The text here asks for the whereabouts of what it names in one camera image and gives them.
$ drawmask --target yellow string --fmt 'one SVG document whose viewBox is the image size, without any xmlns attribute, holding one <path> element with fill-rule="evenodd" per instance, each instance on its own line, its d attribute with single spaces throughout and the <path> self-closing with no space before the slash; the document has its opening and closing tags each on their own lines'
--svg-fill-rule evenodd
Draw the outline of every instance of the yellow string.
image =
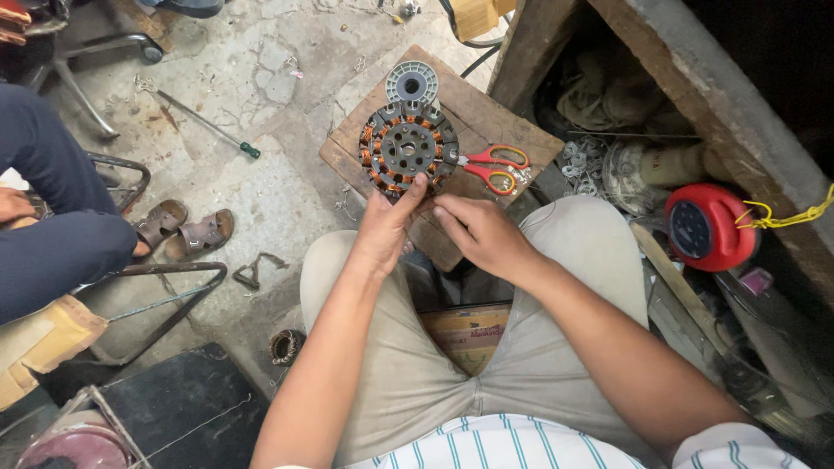
<svg viewBox="0 0 834 469">
<path fill-rule="evenodd" d="M 751 223 L 745 224 L 742 226 L 737 226 L 737 228 L 781 228 L 782 226 L 790 226 L 792 224 L 797 223 L 805 223 L 807 221 L 811 221 L 813 219 L 818 219 L 822 215 L 823 212 L 826 211 L 829 205 L 834 204 L 834 184 L 828 188 L 828 196 L 826 199 L 817 207 L 811 207 L 810 209 L 802 212 L 801 214 L 793 215 L 790 218 L 786 219 L 773 219 L 773 210 L 767 206 L 767 204 L 763 204 L 762 202 L 753 202 L 752 200 L 745 200 L 745 204 L 750 205 L 759 205 L 760 207 L 764 207 L 767 210 L 767 216 L 762 219 L 754 219 Z M 753 209 L 747 210 L 742 216 L 738 217 L 736 220 L 736 225 L 738 222 L 741 221 L 744 217 L 746 217 Z"/>
</svg>

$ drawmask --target khaki pants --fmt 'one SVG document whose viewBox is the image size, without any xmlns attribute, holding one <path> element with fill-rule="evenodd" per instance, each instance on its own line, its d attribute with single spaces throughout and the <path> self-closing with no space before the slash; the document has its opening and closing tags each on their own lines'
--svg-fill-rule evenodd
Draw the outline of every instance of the khaki pants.
<svg viewBox="0 0 834 469">
<path fill-rule="evenodd" d="M 536 249 L 647 326 L 637 244 L 614 207 L 591 197 L 560 199 L 530 214 L 522 228 Z M 355 237 L 354 231 L 330 233 L 307 251 L 300 289 L 308 332 Z M 381 456 L 456 417 L 501 412 L 552 420 L 609 442 L 645 464 L 657 461 L 601 395 L 561 330 L 531 295 L 516 289 L 495 355 L 480 376 L 469 378 L 426 334 L 403 270 L 395 268 L 374 308 L 359 390 L 334 465 Z"/>
</svg>

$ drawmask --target striped shirt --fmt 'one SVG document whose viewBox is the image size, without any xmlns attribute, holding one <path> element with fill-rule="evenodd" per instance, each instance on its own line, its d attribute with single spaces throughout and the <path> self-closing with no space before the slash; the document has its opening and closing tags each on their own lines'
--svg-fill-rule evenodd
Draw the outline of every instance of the striped shirt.
<svg viewBox="0 0 834 469">
<path fill-rule="evenodd" d="M 349 469 L 640 469 L 640 461 L 581 431 L 532 416 L 461 417 Z M 761 430 L 713 426 L 686 439 L 673 469 L 807 469 Z"/>
</svg>

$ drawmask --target concrete floor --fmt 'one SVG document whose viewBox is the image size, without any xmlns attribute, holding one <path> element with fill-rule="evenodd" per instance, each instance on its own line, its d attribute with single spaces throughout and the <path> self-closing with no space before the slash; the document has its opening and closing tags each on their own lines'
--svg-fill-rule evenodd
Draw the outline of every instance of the concrete floor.
<svg viewBox="0 0 834 469">
<path fill-rule="evenodd" d="M 460 44 L 438 2 L 424 0 L 423 12 L 405 25 L 376 7 L 375 0 L 233 0 L 215 18 L 181 18 L 173 32 L 175 49 L 161 63 L 144 65 L 137 49 L 78 60 L 73 69 L 92 101 L 121 133 L 97 137 L 92 120 L 60 83 L 44 95 L 85 149 L 146 164 L 153 178 L 129 221 L 142 218 L 164 199 L 178 199 L 200 220 L 215 210 L 234 212 L 232 239 L 198 260 L 226 263 L 231 273 L 259 251 L 289 264 L 276 270 L 264 262 L 259 292 L 252 294 L 231 274 L 139 361 L 147 366 L 209 340 L 228 350 L 267 396 L 284 369 L 267 356 L 271 335 L 302 328 L 299 277 L 307 247 L 337 229 L 358 223 L 334 205 L 344 182 L 318 156 L 319 146 L 355 105 L 393 67 L 406 48 L 419 44 L 462 72 L 483 49 Z M 386 0 L 384 10 L 399 9 Z M 347 29 L 342 32 L 342 25 Z M 491 35 L 501 35 L 502 24 Z M 84 40 L 132 27 L 105 3 L 73 13 L 67 36 Z M 289 74 L 296 57 L 304 78 Z M 364 69 L 357 64 L 364 58 Z M 468 79 L 484 90 L 495 57 Z M 229 141 L 171 108 L 166 119 L 159 96 L 138 92 L 136 75 L 196 108 L 232 135 L 263 153 L 252 160 Z M 347 210 L 358 219 L 361 205 L 349 197 Z M 162 250 L 150 260 L 167 263 Z M 207 275 L 167 275 L 131 280 L 107 288 L 94 302 L 101 315 L 147 304 L 202 283 Z M 155 326 L 169 311 L 115 323 L 98 346 L 114 356 L 129 350 L 137 334 Z"/>
</svg>

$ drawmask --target sandal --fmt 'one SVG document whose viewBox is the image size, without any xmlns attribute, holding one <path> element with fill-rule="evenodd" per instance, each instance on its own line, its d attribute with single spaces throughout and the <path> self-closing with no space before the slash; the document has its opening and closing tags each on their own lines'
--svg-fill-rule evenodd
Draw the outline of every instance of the sandal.
<svg viewBox="0 0 834 469">
<path fill-rule="evenodd" d="M 133 228 L 139 239 L 153 251 L 166 236 L 182 226 L 187 218 L 188 209 L 185 205 L 178 200 L 168 199 L 153 207 L 148 216 L 134 224 Z"/>
<path fill-rule="evenodd" d="M 231 210 L 222 209 L 204 217 L 199 223 L 184 224 L 177 231 L 177 235 L 165 244 L 165 254 L 173 260 L 222 246 L 234 231 L 234 217 Z"/>
</svg>

